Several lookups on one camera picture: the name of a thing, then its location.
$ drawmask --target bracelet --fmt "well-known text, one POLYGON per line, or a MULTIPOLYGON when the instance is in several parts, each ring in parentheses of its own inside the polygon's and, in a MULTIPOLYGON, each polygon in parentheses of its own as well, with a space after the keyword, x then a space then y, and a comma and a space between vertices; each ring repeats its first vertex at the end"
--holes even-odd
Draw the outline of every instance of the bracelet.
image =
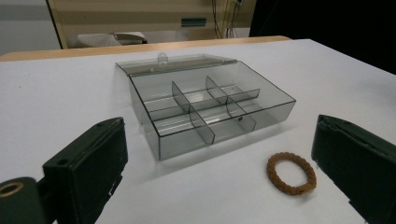
POLYGON ((314 169, 312 169, 311 165, 304 158, 289 152, 280 152, 272 156, 267 163, 267 174, 268 178, 275 185, 275 187, 289 195, 302 195, 317 186, 317 177, 315 176, 314 169), (279 161, 292 161, 299 165, 307 176, 306 183, 299 187, 292 187, 283 182, 276 174, 275 169, 276 164, 279 161))

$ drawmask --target plastic divider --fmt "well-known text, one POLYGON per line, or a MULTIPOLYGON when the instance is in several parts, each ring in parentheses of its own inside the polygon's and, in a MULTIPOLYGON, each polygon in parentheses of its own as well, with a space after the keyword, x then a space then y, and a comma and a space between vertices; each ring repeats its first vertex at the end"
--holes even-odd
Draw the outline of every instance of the plastic divider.
POLYGON ((215 141, 215 134, 207 126, 201 116, 197 113, 193 106, 190 107, 190 120, 192 125, 197 128, 196 131, 205 141, 206 144, 212 145, 215 141))
POLYGON ((231 97, 227 99, 226 108, 227 113, 232 118, 246 114, 246 112, 231 97))
POLYGON ((191 105, 194 106, 194 108, 199 111, 199 110, 205 110, 205 109, 209 109, 209 108, 213 108, 213 107, 217 107, 217 106, 222 106, 222 105, 225 105, 226 102, 227 102, 227 96, 222 96, 220 98, 214 98, 214 99, 210 99, 210 100, 195 102, 195 103, 192 103, 191 105))
MULTIPOLYGON (((210 77, 206 77, 206 90, 214 99, 223 99, 227 96, 225 93, 210 77)), ((226 101, 219 101, 221 104, 225 104, 226 101)))
POLYGON ((243 91, 229 95, 229 97, 233 98, 235 102, 241 102, 246 100, 252 100, 259 97, 260 89, 253 91, 243 91))
POLYGON ((256 124, 257 121, 250 115, 245 115, 238 118, 239 127, 245 130, 246 133, 253 132, 254 128, 256 127, 256 124))
POLYGON ((175 116, 187 114, 189 109, 190 105, 177 105, 165 109, 150 111, 149 115, 153 121, 156 121, 159 119, 169 119, 175 116))
POLYGON ((186 96, 183 94, 183 92, 178 88, 178 86, 176 85, 176 83, 174 81, 172 81, 172 94, 173 97, 175 98, 175 101, 177 102, 178 105, 189 105, 190 102, 189 100, 186 98, 186 96))

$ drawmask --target transparent plastic box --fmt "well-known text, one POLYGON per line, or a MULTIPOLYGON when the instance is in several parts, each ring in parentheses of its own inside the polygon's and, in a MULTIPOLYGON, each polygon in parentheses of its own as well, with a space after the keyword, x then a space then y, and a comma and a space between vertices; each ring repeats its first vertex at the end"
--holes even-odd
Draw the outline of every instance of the transparent plastic box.
POLYGON ((191 55, 117 63, 159 161, 285 120, 296 100, 242 62, 191 55))

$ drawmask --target white tabletop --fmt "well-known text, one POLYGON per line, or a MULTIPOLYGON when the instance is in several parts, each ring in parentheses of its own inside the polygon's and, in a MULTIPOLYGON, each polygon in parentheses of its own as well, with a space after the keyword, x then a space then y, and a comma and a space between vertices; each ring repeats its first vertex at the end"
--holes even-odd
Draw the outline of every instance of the white tabletop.
MULTIPOLYGON (((396 76, 311 40, 168 50, 235 58, 297 100, 277 125, 155 161, 116 62, 158 51, 0 63, 0 182, 43 177, 41 165, 93 124, 124 117, 129 162, 97 223, 364 223, 347 197, 310 158, 319 114, 349 120, 396 144, 396 76), (314 167, 317 188, 283 194, 267 160, 289 151, 314 167)), ((292 163, 286 182, 304 175, 292 163)))

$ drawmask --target table edge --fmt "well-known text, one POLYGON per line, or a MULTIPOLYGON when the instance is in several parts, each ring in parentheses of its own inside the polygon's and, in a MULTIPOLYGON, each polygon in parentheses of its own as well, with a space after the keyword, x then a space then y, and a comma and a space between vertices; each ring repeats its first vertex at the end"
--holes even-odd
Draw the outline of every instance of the table edge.
POLYGON ((244 37, 244 38, 234 38, 234 39, 194 40, 194 41, 183 41, 183 42, 167 42, 167 43, 101 47, 101 48, 18 51, 18 52, 11 52, 1 55, 0 62, 69 58, 69 57, 94 56, 94 55, 105 55, 105 54, 131 53, 131 52, 141 52, 141 51, 151 51, 151 50, 161 50, 161 49, 207 47, 207 46, 216 46, 216 45, 263 43, 263 42, 284 41, 284 40, 290 40, 290 38, 283 35, 272 35, 272 36, 244 37))

